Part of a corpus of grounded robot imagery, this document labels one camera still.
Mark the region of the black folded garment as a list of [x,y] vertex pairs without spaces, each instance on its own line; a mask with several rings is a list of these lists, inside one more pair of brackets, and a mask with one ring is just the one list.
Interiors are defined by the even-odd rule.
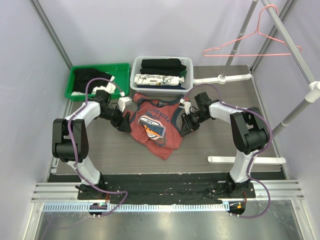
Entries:
[[141,74],[182,76],[187,67],[178,58],[167,59],[143,59],[141,62]]

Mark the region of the red tank top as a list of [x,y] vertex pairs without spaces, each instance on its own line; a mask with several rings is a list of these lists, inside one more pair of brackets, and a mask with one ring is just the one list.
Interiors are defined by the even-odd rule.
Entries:
[[181,96],[165,101],[135,93],[137,109],[130,112],[131,136],[155,156],[167,160],[177,150],[183,137],[177,126]]

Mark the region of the grey aluminium frame post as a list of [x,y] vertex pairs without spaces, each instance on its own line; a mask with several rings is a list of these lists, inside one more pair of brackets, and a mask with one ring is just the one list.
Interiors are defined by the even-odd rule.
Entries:
[[70,70],[73,67],[73,64],[62,45],[54,27],[52,26],[47,14],[45,13],[41,3],[39,0],[29,0],[30,4],[32,5],[33,9],[35,10],[38,18],[40,19],[41,23],[43,24],[46,32],[48,33],[49,37],[51,38],[53,44],[55,45],[57,51],[59,52],[60,56],[62,57],[64,63]]

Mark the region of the white plastic basket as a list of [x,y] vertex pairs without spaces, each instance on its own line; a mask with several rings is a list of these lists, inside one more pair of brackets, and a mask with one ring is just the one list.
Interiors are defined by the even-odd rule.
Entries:
[[[163,89],[163,88],[145,88],[138,87],[134,79],[136,74],[140,74],[142,68],[142,60],[148,59],[179,59],[181,63],[186,66],[186,76],[184,82],[181,84],[182,89]],[[137,56],[132,64],[130,73],[130,88],[137,93],[141,93],[145,96],[167,96],[167,97],[178,97],[186,94],[194,86],[194,68],[193,61],[189,57],[184,56]]]

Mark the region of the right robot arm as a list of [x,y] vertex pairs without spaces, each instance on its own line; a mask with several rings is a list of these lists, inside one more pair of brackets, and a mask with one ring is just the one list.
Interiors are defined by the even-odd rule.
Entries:
[[218,99],[211,100],[206,92],[199,93],[194,99],[197,104],[194,111],[186,97],[179,102],[184,108],[180,135],[183,137],[195,132],[201,123],[209,119],[219,119],[230,124],[237,152],[222,193],[233,198],[241,196],[250,186],[251,170],[256,156],[270,143],[269,124],[257,107],[241,108]]

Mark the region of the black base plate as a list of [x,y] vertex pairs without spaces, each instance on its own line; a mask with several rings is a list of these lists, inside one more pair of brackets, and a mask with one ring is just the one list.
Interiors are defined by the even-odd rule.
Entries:
[[252,183],[231,192],[226,173],[105,174],[101,186],[105,192],[89,185],[76,186],[79,200],[121,201],[127,205],[196,205],[217,204],[221,199],[254,199]]

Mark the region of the grey clothes rack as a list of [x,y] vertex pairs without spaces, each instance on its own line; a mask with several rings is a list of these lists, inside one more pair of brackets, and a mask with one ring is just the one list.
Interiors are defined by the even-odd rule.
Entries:
[[274,149],[298,175],[320,166],[320,3],[293,0],[281,12],[268,0],[263,6],[273,27],[251,71]]

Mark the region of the white printed rolled garment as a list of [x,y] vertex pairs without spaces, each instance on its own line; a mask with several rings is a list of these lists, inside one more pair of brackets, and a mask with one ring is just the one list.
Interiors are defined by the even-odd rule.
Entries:
[[185,82],[185,78],[170,75],[136,74],[134,82],[139,86],[178,86]]

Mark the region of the black garment in tray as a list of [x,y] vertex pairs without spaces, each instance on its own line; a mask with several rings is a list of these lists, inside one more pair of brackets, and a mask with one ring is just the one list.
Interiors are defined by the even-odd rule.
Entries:
[[[110,81],[114,80],[114,77],[107,72],[100,71],[96,68],[77,68],[73,71],[74,82],[72,88],[72,95],[84,95],[86,92],[87,84],[90,80],[95,78],[104,78]],[[88,87],[88,94],[94,94],[96,89],[102,87],[106,89],[109,82],[104,80],[95,80]]]

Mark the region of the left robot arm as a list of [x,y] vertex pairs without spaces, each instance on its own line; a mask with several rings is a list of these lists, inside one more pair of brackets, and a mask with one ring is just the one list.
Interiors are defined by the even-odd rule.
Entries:
[[81,180],[79,190],[89,192],[97,200],[110,192],[107,191],[102,173],[89,157],[87,126],[93,120],[101,118],[109,121],[120,132],[131,132],[130,113],[124,111],[132,103],[132,99],[121,93],[115,107],[112,107],[110,101],[108,92],[98,90],[94,97],[86,97],[74,113],[65,118],[57,118],[52,124],[52,155],[76,172]]

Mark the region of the white garment in tray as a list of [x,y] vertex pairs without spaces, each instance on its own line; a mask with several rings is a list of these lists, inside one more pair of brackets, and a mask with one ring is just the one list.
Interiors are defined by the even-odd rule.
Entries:
[[[89,80],[85,80],[85,81],[75,80],[71,95],[72,96],[85,95],[85,90],[88,82]],[[87,93],[89,95],[95,95],[98,90],[104,90],[109,94],[113,94],[116,90],[116,86],[108,81],[96,80],[89,85]]]

